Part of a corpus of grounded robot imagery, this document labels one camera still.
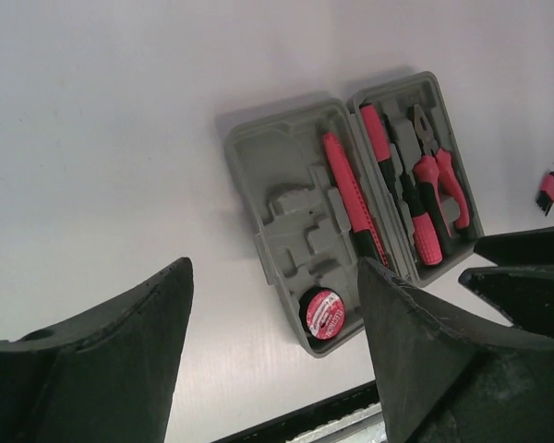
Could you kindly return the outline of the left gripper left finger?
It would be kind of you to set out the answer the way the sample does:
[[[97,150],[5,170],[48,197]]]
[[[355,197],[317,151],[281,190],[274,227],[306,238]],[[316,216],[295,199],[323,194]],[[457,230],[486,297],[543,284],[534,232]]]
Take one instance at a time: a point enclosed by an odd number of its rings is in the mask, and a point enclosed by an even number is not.
[[[0,442],[163,441],[193,294],[182,257],[76,316],[0,341]]]

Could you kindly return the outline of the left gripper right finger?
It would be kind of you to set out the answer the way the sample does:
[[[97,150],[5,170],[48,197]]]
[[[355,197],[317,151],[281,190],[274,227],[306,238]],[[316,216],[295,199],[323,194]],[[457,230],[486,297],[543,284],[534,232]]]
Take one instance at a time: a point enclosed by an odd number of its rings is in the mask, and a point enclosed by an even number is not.
[[[475,315],[371,259],[358,293],[390,442],[554,442],[554,337]]]

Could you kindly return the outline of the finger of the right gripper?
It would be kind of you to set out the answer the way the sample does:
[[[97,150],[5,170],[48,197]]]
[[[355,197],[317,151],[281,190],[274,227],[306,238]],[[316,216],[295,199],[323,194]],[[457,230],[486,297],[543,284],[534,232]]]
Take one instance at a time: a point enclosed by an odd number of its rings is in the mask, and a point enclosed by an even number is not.
[[[459,283],[517,329],[554,337],[554,265],[471,268]]]
[[[554,226],[481,237],[474,252],[498,266],[554,265]]]

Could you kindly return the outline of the red black bit holder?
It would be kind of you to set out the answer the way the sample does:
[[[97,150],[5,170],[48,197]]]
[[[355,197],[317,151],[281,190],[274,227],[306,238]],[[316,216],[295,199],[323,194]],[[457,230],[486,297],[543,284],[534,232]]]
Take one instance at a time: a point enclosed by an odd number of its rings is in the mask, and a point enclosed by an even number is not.
[[[545,175],[536,195],[536,204],[548,216],[554,205],[554,171]]]

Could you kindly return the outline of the red-handled screwdriver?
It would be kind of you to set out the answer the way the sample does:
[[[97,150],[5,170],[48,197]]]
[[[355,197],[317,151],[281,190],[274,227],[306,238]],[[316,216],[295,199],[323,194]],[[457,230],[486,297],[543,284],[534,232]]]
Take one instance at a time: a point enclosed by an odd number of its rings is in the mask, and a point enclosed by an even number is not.
[[[392,195],[401,221],[405,222],[405,217],[400,206],[400,197],[396,189],[396,170],[391,157],[391,143],[388,138],[385,121],[379,117],[375,106],[370,103],[363,103],[360,106],[360,113],[385,185]]]
[[[407,172],[405,162],[399,151],[397,151],[397,155],[402,165],[402,172],[399,178],[403,190],[403,201],[408,206],[411,221],[414,226],[413,238],[415,241],[415,250],[426,266],[439,265],[443,259],[443,255],[433,222],[421,203],[419,193],[417,192],[410,174]]]

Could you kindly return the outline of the black electrical tape roll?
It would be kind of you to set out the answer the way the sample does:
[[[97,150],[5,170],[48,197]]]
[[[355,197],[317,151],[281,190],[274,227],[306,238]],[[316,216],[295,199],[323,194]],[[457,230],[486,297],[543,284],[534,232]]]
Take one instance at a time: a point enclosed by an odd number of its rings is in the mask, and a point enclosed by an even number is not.
[[[300,320],[311,338],[328,341],[336,337],[345,322],[345,305],[333,289],[312,287],[300,299]]]

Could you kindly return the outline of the red black pliers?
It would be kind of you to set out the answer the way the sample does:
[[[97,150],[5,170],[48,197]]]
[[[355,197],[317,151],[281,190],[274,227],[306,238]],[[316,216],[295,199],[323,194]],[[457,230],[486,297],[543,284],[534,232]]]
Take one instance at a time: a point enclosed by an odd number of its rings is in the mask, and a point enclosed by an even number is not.
[[[471,224],[470,210],[463,187],[453,167],[452,155],[442,148],[437,141],[436,133],[428,120],[423,107],[416,104],[411,112],[412,124],[421,149],[421,157],[413,168],[421,199],[434,226],[439,239],[448,238],[456,232],[466,237]],[[442,208],[440,191],[453,198],[459,209],[459,216],[450,227]]]

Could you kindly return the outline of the red black utility knife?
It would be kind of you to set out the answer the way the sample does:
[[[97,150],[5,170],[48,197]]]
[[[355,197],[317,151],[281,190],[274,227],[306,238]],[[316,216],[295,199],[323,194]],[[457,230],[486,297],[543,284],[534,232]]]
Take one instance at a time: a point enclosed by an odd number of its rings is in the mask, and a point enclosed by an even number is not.
[[[321,138],[351,224],[357,254],[376,259],[388,267],[389,260],[340,139],[331,131],[324,132]]]

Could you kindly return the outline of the grey plastic tool case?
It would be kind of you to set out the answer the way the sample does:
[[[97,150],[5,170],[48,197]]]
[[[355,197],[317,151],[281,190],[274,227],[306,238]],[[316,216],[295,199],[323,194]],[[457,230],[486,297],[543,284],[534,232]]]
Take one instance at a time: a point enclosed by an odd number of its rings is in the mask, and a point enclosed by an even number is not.
[[[396,189],[405,222],[375,159],[360,106],[370,103],[385,121],[396,170]],[[438,143],[452,155],[453,167],[470,210],[467,236],[443,235],[439,265],[426,266],[413,238],[414,226],[403,201],[402,165],[419,193],[413,168],[421,149],[412,124],[412,108],[420,105],[433,126]],[[329,99],[269,115],[235,127],[224,142],[226,160],[251,221],[253,239],[267,283],[272,286],[300,345],[323,357],[354,337],[364,326],[357,290],[357,247],[341,194],[322,142],[333,132],[341,141],[362,190],[372,221],[386,252],[388,268],[423,287],[468,257],[483,233],[476,203],[435,75],[421,72],[358,91],[348,102]],[[457,203],[440,191],[451,228],[459,216]],[[341,332],[318,341],[302,327],[300,299],[312,287],[338,293],[345,305]]]

